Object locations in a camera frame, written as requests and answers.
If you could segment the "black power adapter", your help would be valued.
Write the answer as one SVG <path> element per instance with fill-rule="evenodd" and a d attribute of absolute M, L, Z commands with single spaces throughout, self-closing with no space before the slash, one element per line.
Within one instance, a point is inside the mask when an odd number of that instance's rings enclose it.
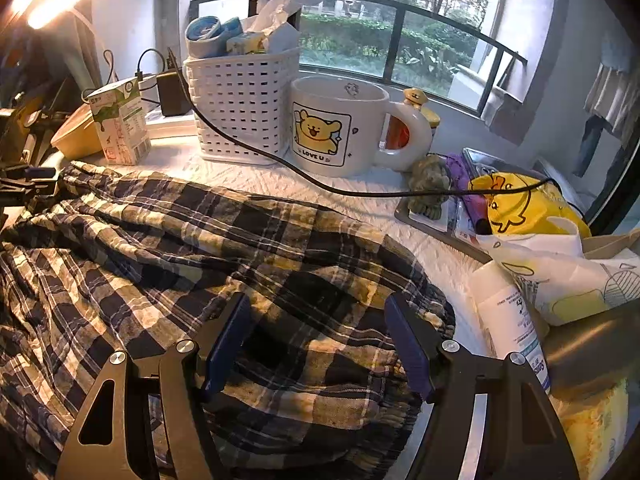
<path fill-rule="evenodd" d="M 191 110 L 184 95 L 179 75 L 176 72 L 163 72 L 156 76 L 160 110 L 165 117 L 182 116 Z"/>

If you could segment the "steel thermos cup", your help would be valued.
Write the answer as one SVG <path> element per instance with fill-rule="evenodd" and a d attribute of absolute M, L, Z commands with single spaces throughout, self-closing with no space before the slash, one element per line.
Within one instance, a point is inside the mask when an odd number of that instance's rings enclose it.
<path fill-rule="evenodd" d="M 588 318 L 553 327 L 542 343 L 551 393 L 591 396 L 639 375 L 639 303 L 632 300 Z"/>

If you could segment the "black balcony railing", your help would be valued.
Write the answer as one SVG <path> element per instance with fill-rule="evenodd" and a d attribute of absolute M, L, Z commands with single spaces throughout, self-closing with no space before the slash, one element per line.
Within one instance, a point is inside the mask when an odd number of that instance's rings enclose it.
<path fill-rule="evenodd" d="M 303 70 L 418 87 L 477 117 L 527 64 L 471 25 L 395 0 L 318 0 L 294 23 Z"/>

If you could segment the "white lotion tube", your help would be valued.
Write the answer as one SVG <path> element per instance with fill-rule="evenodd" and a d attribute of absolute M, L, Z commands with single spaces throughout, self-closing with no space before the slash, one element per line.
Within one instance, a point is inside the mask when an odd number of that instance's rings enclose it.
<path fill-rule="evenodd" d="M 533 369 L 546 393 L 550 377 L 533 318 L 518 286 L 495 261 L 477 269 L 470 291 L 483 327 L 499 359 L 518 352 Z"/>

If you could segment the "yellow tissue pack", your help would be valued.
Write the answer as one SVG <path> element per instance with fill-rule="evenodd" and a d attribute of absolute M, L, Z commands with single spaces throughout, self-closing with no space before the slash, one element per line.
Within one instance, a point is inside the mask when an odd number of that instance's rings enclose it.
<path fill-rule="evenodd" d="M 550 396 L 567 436 L 579 478 L 602 479 L 620 456 L 626 439 L 626 379 L 585 399 L 562 401 Z"/>

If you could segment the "small green figurine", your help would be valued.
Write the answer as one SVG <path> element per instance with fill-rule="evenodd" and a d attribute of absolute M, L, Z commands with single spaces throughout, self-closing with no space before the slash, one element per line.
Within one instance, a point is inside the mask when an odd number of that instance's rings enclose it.
<path fill-rule="evenodd" d="M 429 154 L 417 160 L 410 169 L 408 180 L 412 192 L 446 191 L 450 189 L 451 177 L 446 162 L 438 155 Z M 412 196 L 408 208 L 414 214 L 422 214 L 431 220 L 442 218 L 442 204 L 448 195 Z"/>

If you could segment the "plaid checked pants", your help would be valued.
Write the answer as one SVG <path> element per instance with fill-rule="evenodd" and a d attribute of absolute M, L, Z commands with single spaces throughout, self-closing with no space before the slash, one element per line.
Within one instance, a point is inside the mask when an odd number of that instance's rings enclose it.
<path fill-rule="evenodd" d="M 50 478 L 110 355 L 156 356 L 242 292 L 207 426 L 238 479 L 381 479 L 420 412 L 384 321 L 454 310 L 412 252 L 319 204 L 75 162 L 1 234 L 1 426 Z"/>

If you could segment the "white plastic basket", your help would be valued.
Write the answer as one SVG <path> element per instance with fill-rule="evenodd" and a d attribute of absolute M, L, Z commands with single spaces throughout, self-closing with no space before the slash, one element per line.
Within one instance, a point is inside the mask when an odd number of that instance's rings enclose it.
<path fill-rule="evenodd" d="M 184 74 L 201 116 L 194 118 L 201 155 L 215 162 L 271 165 L 254 148 L 282 157 L 291 141 L 290 90 L 297 48 L 276 54 L 188 58 Z"/>

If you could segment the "green white milk carton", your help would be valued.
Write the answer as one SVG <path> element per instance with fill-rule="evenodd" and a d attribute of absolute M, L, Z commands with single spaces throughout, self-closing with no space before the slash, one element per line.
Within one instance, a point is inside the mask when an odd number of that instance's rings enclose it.
<path fill-rule="evenodd" d="M 87 100 L 106 160 L 132 166 L 144 159 L 151 143 L 137 78 L 111 82 Z"/>

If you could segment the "tan round bowl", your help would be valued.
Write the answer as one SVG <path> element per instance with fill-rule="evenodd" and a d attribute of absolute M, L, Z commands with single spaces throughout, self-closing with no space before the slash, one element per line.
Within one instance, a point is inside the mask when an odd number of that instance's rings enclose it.
<path fill-rule="evenodd" d="M 66 119 L 53 136 L 51 145 L 68 160 L 82 159 L 102 151 L 88 104 L 82 104 Z"/>

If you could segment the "yellow cartoon bag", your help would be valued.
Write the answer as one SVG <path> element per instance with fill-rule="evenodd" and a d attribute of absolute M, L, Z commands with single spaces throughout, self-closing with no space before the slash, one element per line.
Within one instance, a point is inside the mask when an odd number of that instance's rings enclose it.
<path fill-rule="evenodd" d="M 590 237 L 587 223 L 552 182 L 514 194 L 497 194 L 497 191 L 513 191 L 538 183 L 538 179 L 522 174 L 495 172 L 473 179 L 468 189 L 489 191 L 484 197 L 492 234 L 568 234 L 569 229 L 561 228 L 550 220 L 558 217 L 572 222 L 581 238 Z"/>

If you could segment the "white bear mug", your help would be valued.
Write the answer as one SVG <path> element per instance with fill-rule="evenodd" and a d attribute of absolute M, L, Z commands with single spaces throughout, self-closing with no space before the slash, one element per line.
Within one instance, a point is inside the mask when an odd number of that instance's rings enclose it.
<path fill-rule="evenodd" d="M 296 166 L 325 177 L 351 177 L 372 166 L 406 171 L 431 148 L 424 115 L 396 102 L 377 84 L 330 76 L 305 76 L 291 84 L 291 151 Z M 387 119 L 396 118 L 409 139 L 397 150 L 382 148 Z"/>

